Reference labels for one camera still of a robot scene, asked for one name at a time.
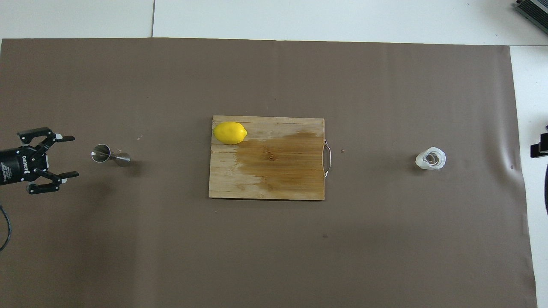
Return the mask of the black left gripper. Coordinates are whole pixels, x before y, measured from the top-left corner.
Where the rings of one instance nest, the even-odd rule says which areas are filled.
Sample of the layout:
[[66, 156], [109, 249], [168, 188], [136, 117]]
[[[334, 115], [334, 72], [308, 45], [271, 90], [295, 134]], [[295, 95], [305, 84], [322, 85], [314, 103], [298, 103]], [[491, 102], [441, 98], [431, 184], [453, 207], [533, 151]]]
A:
[[[45, 152], [55, 143], [73, 142], [76, 138], [72, 135], [63, 136], [54, 133], [48, 127], [35, 128], [30, 130], [18, 131], [22, 146], [11, 148], [0, 152], [0, 183], [13, 184], [22, 181], [28, 181], [26, 190], [29, 194], [41, 194], [57, 192], [60, 186], [67, 182], [68, 178], [78, 177], [77, 171], [54, 174], [48, 168], [48, 157]], [[31, 142], [35, 138], [44, 137], [37, 145], [32, 146]], [[36, 184], [35, 180], [39, 177], [50, 180], [47, 184]]]

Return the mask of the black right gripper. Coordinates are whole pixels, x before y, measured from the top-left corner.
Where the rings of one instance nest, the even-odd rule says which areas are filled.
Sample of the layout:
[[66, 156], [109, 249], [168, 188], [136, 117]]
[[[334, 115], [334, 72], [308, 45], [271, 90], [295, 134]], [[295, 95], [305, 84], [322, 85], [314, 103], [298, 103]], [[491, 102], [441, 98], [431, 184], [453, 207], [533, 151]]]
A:
[[[530, 146], [530, 157], [531, 158], [540, 158], [546, 157], [548, 155], [548, 133], [543, 133], [540, 135], [539, 142], [532, 144]], [[544, 178], [544, 203], [545, 210], [548, 213], [548, 166], [545, 170]]]

